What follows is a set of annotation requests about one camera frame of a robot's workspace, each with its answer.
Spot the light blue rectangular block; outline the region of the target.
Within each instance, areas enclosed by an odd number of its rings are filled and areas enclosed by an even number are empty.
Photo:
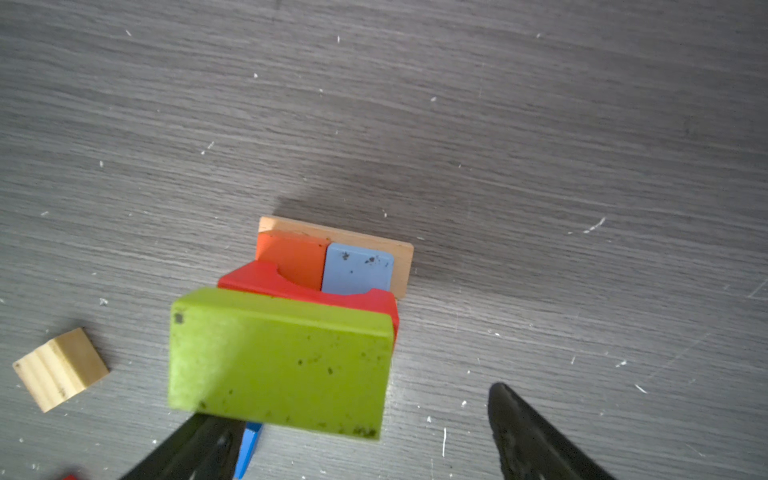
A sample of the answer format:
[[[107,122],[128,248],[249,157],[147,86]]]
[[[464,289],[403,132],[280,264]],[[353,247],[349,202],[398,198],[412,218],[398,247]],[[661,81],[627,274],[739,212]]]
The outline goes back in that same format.
[[[337,295],[389,291],[394,269],[390,253],[331,243],[326,251],[321,291]]]

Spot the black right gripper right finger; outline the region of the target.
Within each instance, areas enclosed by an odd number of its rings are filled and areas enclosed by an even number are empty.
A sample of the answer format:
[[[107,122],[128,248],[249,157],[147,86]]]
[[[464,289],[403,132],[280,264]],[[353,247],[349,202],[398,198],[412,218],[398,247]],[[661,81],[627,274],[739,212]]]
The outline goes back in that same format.
[[[614,479],[508,385],[490,387],[487,407],[504,479]]]

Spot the natural wood bar block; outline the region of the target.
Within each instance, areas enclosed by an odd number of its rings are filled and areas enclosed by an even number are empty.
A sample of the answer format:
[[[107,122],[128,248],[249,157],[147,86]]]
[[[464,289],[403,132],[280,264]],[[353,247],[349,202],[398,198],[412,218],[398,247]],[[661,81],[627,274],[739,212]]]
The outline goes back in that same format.
[[[411,243],[289,218],[262,216],[259,220],[258,232],[267,231],[291,232],[390,253],[394,257],[390,291],[397,300],[402,300],[406,296],[414,254],[414,246]]]

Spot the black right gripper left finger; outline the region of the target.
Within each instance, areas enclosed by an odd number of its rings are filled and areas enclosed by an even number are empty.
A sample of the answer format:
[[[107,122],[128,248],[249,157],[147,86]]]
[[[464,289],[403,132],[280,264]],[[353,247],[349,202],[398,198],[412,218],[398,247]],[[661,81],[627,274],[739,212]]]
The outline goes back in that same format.
[[[196,413],[122,479],[233,479],[245,426]]]

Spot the ribbed natural wood square block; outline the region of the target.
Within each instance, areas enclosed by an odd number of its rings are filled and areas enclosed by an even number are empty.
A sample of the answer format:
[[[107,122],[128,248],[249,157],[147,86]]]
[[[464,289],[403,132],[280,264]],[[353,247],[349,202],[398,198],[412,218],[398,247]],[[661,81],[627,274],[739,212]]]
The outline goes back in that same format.
[[[43,413],[110,373],[82,327],[39,346],[15,361],[13,369]]]

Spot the red arch wood block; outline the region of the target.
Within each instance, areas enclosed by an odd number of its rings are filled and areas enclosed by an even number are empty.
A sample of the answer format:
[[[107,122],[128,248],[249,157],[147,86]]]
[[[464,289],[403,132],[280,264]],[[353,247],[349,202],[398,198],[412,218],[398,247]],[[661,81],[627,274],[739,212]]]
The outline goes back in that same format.
[[[364,310],[386,314],[391,318],[394,338],[397,338],[400,318],[393,293],[370,289],[365,293],[340,295],[298,285],[279,273],[276,264],[255,260],[222,276],[218,288],[255,293],[297,301]]]

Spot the orange rectangular wood block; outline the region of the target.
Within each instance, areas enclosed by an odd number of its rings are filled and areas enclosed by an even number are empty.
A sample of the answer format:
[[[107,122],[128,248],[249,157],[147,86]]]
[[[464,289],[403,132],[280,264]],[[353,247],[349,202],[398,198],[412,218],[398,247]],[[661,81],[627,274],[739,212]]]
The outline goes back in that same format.
[[[330,241],[304,234],[270,230],[257,237],[255,259],[275,264],[287,280],[320,291]]]

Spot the dark blue cube block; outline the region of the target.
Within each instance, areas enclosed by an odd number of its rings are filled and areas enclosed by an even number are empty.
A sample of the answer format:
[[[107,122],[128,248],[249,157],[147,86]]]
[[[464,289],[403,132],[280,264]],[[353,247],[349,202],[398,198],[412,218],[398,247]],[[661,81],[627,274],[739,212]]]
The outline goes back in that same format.
[[[248,422],[245,426],[234,473],[234,478],[237,480],[240,480],[244,477],[250,465],[256,446],[260,439],[262,427],[263,425],[261,423],[252,422]]]

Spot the green wood block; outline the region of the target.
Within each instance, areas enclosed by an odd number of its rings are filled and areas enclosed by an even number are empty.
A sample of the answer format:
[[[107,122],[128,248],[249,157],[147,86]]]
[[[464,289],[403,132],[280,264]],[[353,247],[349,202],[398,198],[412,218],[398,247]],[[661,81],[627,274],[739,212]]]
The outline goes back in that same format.
[[[384,313],[200,288],[170,309],[168,404],[377,439],[394,343]]]

